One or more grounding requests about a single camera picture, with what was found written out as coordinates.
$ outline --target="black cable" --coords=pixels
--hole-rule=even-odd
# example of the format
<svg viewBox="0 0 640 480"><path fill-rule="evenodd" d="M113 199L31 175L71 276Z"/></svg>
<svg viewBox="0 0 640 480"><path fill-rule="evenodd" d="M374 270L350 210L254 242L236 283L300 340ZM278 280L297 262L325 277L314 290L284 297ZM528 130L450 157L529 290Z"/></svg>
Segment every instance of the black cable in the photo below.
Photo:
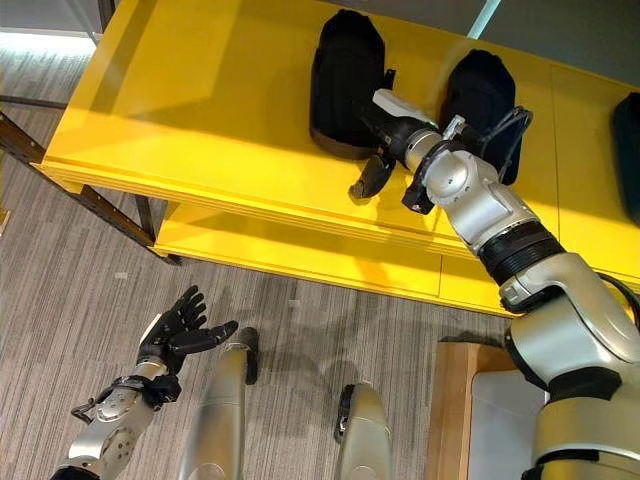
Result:
<svg viewBox="0 0 640 480"><path fill-rule="evenodd" d="M512 163L511 157L513 156L513 152L515 152L518 143L522 140L524 133L527 131L527 128L529 128L529 125L531 125L532 121L533 112L527 110L522 106L514 107L504 117L502 117L502 119L496 124L495 127L493 127L486 135L484 135L480 139L480 144L482 145L480 149L480 158L484 158L484 152L491 140L493 140L497 135L504 132L511 126L518 123L520 124L515 132L511 145L507 149L504 158L504 164L500 168L500 172L498 172L498 178L500 179L500 181L502 181L502 178L504 177L507 169Z"/></svg>
<svg viewBox="0 0 640 480"><path fill-rule="evenodd" d="M631 312L633 313L633 323L635 323L636 328L640 331L640 299L631 290L627 285L618 280L617 278L613 278L611 275L607 275L606 273L598 273L598 276L607 283L610 283L614 287L616 287L625 300L629 303L629 307L631 307Z"/></svg>

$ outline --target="floor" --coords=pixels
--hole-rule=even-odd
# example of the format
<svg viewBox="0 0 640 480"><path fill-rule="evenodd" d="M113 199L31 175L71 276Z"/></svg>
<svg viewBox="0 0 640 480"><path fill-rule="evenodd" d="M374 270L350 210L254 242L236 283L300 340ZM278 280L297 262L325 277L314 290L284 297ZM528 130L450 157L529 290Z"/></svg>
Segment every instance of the floor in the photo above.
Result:
<svg viewBox="0 0 640 480"><path fill-rule="evenodd" d="M88 57L0 50L4 94L66 101ZM46 145L54 110L2 107ZM127 373L147 323L190 284L210 323L261 333L247 392L245 478L332 478L331 433L345 383L372 382L393 432L395 478L422 478L435 346L463 333L499 339L506 320L195 260L158 261L9 156L0 238L0 478L49 478L82 424L72 406ZM111 192L128 213L133 199ZM180 452L220 351L190 357L122 479L177 477Z"/></svg>

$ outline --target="black bag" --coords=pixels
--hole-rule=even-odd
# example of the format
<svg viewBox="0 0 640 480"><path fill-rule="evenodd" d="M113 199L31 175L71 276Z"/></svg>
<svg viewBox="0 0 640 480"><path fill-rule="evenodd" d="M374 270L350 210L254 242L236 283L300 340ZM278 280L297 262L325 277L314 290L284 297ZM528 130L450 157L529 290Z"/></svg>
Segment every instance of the black bag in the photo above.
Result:
<svg viewBox="0 0 640 480"><path fill-rule="evenodd" d="M485 50L471 50L449 76L447 96L440 109L440 126L445 128L458 114L478 133L487 134L514 108L515 99L515 82L500 57ZM512 125L496 135L487 143L483 160L500 171L519 131L518 125ZM505 185L515 182L518 175L520 145L518 141L511 165L502 178Z"/></svg>
<svg viewBox="0 0 640 480"><path fill-rule="evenodd" d="M631 93L614 110L613 136L622 205L640 225L640 93Z"/></svg>
<svg viewBox="0 0 640 480"><path fill-rule="evenodd" d="M380 144L358 111L385 86L384 50L369 17L340 10L324 25L311 70L309 118L311 137L324 150L360 159Z"/></svg>

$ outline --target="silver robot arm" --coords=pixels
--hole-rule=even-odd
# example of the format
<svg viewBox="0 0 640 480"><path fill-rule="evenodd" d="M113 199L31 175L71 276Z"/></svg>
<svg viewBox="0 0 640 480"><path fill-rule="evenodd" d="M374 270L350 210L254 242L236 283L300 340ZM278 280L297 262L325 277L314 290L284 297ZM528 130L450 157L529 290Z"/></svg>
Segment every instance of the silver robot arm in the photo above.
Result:
<svg viewBox="0 0 640 480"><path fill-rule="evenodd" d="M116 379L96 400L72 414L88 425L73 441L51 480L112 480L125 468L136 441L164 403L180 395L177 373L186 355L220 345L237 329L228 322L200 328L206 317L197 287L156 316L143 334L135 368ZM93 419L86 415L96 409Z"/></svg>
<svg viewBox="0 0 640 480"><path fill-rule="evenodd" d="M414 108L399 114L406 104L389 91L373 100L363 121L384 141L385 154L414 173L403 203L420 213L440 206L499 285L504 307L523 314L506 332L506 348L527 380L550 393L537 420L535 466L523 479L639 478L634 322L584 260L565 252L500 183L495 168L468 151L460 141L464 119L441 135L420 125ZM637 316L637 303L634 310Z"/></svg>

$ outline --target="yellow shelf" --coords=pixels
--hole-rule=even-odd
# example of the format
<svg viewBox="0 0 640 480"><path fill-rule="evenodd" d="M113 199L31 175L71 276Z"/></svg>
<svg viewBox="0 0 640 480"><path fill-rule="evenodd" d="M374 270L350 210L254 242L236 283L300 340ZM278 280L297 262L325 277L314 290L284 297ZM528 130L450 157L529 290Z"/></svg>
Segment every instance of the yellow shelf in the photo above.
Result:
<svg viewBox="0 0 640 480"><path fill-rule="evenodd" d="M348 245L378 242L371 252L470 258L441 211L422 217L401 205L410 180L402 168L378 197L355 203L347 189L364 164L311 141L311 64L322 26L339 8L313 0L122 0L40 168L65 188L113 188ZM535 115L516 192L567 249L640 290L640 229L618 201L609 133L613 107L634 88L371 17L387 66L398 71L395 90L434 116L452 68L471 48L502 58L516 101ZM442 294L456 298L470 278L460 265L475 264L443 264L451 270L443 271ZM486 278L473 278L478 288L464 296L484 304Z"/></svg>
<svg viewBox="0 0 640 480"><path fill-rule="evenodd" d="M311 232L209 208L171 203L155 250L507 315L497 301L498 288L473 260L458 259L462 262L458 267L468 275L458 277L455 269L447 274L442 271L440 255ZM488 292L493 292L492 298L484 296Z"/></svg>

